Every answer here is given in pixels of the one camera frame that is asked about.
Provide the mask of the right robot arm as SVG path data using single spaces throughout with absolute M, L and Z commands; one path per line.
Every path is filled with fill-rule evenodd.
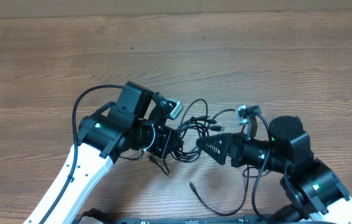
M 290 204 L 273 215 L 256 211 L 264 223 L 352 223 L 352 197 L 338 176 L 310 148 L 310 136 L 299 117 L 280 116 L 265 123 L 266 141 L 256 139 L 257 120 L 243 121 L 247 131 L 224 133 L 197 140 L 197 147 L 217 163 L 231 159 L 233 167 L 243 165 L 278 172 Z

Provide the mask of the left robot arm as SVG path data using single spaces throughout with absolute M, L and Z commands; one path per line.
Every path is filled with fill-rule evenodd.
M 166 126 L 167 120 L 177 119 L 182 112 L 179 100 L 134 82 L 120 90 L 117 101 L 106 103 L 79 123 L 72 111 L 73 145 L 26 223 L 71 223 L 97 183 L 130 149 L 164 159 L 181 147 L 176 130 Z

